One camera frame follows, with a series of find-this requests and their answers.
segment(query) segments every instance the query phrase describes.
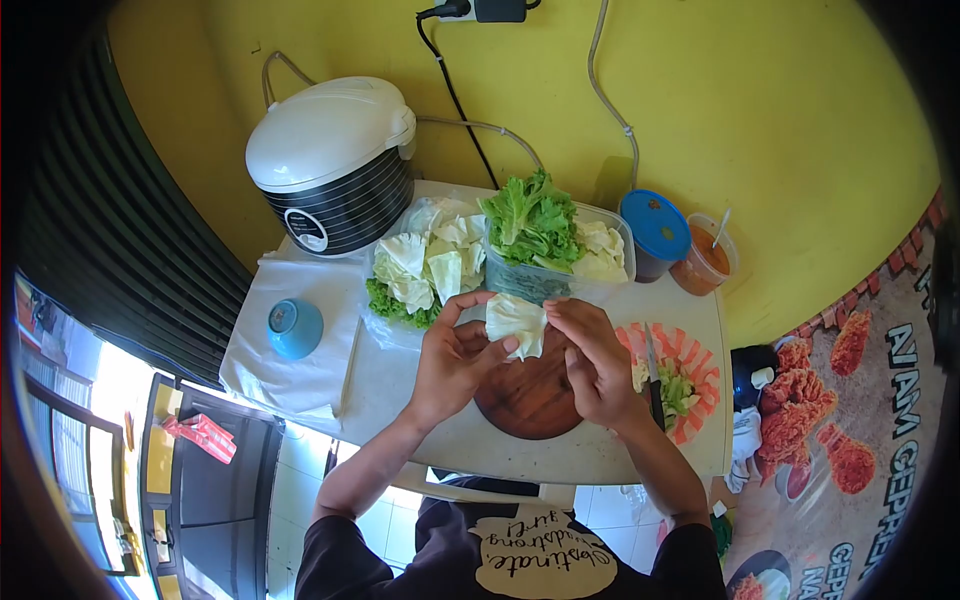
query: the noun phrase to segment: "fried chicken image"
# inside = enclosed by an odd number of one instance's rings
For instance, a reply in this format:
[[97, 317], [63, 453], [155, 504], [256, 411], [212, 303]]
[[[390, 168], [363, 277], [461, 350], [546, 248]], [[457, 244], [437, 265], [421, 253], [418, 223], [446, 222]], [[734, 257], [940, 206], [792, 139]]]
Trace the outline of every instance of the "fried chicken image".
[[830, 368], [833, 372], [846, 377], [860, 366], [872, 316], [868, 308], [862, 313], [853, 312], [847, 319], [830, 352]]
[[852, 440], [834, 422], [821, 427], [816, 438], [827, 449], [830, 477], [837, 489], [846, 494], [863, 492], [876, 472], [876, 456], [870, 447]]
[[747, 575], [733, 590], [733, 600], [763, 600], [763, 584], [753, 573]]
[[809, 402], [820, 397], [824, 382], [816, 371], [791, 369], [777, 375], [773, 383], [764, 386], [760, 395], [760, 414], [773, 415], [786, 402]]
[[777, 350], [780, 366], [777, 372], [787, 372], [791, 369], [810, 368], [810, 343], [804, 338], [794, 338]]
[[806, 438], [814, 425], [833, 412], [837, 394], [824, 390], [815, 371], [791, 369], [763, 388], [756, 468], [764, 482], [782, 464], [805, 468], [810, 461]]

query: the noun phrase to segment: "knife handle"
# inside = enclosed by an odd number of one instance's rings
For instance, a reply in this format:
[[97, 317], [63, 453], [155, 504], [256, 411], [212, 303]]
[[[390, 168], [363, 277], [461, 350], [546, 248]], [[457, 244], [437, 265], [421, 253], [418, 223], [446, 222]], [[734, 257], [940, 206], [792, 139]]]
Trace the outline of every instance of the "knife handle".
[[660, 431], [666, 431], [666, 427], [663, 425], [663, 401], [660, 399], [659, 381], [650, 382], [650, 407], [653, 410], [654, 422], [657, 427], [660, 428]]

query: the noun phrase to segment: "blue lid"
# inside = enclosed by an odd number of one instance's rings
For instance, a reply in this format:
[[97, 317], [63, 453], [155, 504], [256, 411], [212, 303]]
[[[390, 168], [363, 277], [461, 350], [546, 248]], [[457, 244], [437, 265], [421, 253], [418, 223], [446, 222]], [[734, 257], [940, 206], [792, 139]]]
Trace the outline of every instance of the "blue lid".
[[660, 194], [635, 189], [620, 201], [620, 216], [644, 252], [661, 260], [686, 258], [690, 227], [677, 207]]

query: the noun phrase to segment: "person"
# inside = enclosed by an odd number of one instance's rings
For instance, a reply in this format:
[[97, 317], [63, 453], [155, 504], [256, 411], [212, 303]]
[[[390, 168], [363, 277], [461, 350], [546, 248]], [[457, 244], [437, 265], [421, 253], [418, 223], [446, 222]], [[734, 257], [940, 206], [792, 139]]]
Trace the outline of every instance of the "person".
[[[384, 493], [430, 431], [463, 410], [487, 373], [516, 349], [513, 336], [490, 342], [481, 321], [456, 325], [461, 311], [493, 296], [477, 291], [446, 303], [423, 336], [407, 406], [326, 476], [304, 538], [295, 597], [726, 598], [703, 485], [634, 391], [630, 354], [607, 314], [580, 300], [548, 300], [543, 307], [548, 326], [576, 345], [564, 358], [577, 412], [616, 432], [650, 498], [673, 521], [651, 574], [631, 569], [574, 514], [545, 504], [424, 498], [417, 555], [396, 577], [366, 546], [356, 518]], [[504, 489], [511, 482], [480, 477], [454, 484], [511, 491]]]

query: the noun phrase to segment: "rice cooker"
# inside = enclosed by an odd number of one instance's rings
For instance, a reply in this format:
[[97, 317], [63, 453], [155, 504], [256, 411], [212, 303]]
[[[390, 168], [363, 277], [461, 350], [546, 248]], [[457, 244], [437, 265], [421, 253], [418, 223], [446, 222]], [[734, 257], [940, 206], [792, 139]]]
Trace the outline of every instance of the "rice cooker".
[[416, 129], [395, 85], [344, 77], [273, 103], [247, 142], [247, 171], [297, 246], [349, 256], [413, 199]]

